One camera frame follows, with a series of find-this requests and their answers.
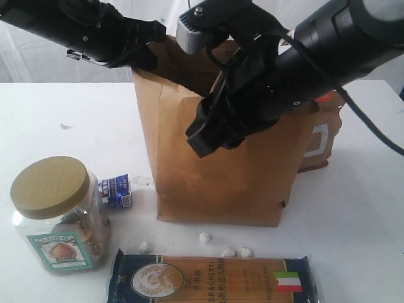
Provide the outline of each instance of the white table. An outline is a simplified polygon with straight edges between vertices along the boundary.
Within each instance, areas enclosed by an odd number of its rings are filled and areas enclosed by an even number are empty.
[[[404,103],[392,89],[383,81],[358,81],[348,90],[404,146]],[[158,222],[153,186],[133,184],[135,206],[110,212],[109,264],[94,273],[52,276],[11,225],[10,185],[27,165],[53,155],[80,159],[98,178],[150,178],[133,84],[2,84],[0,96],[2,302],[105,302],[117,248],[135,253],[142,241],[159,254],[219,256],[226,246],[246,246],[260,258],[307,255],[327,303],[402,302],[404,158],[378,142],[350,109],[342,111],[330,166],[298,176],[279,228]],[[202,231],[213,234],[211,245],[199,243]]]

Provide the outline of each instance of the gold jar lid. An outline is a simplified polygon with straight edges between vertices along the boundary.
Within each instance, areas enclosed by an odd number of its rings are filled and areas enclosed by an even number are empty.
[[[79,204],[90,177],[84,164],[71,157],[51,157],[23,170],[11,186],[11,200],[27,218],[55,218]]]

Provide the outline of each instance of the silver screw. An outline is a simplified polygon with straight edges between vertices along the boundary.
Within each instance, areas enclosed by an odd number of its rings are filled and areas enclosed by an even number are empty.
[[[200,6],[196,7],[194,10],[194,15],[197,17],[202,17],[203,16],[203,8]]]

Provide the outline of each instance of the brown paper bag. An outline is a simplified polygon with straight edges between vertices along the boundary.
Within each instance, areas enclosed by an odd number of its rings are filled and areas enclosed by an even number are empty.
[[[248,137],[234,150],[198,158],[186,142],[201,96],[218,68],[205,53],[188,56],[175,40],[153,45],[154,74],[134,72],[148,156],[158,195],[158,218],[175,222],[233,223],[276,227],[306,151],[318,106],[312,102]],[[235,51],[227,42],[215,53]]]
[[[299,172],[321,169],[328,165],[328,158],[334,144],[335,136],[342,127],[341,108],[345,101],[336,92],[329,93],[317,100],[319,114],[313,133],[309,140]]]

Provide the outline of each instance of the blue wrapper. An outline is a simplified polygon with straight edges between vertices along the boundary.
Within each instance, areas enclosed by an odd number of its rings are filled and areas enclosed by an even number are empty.
[[[98,190],[101,193],[102,202],[108,208],[126,208],[133,205],[128,175],[99,181]]]

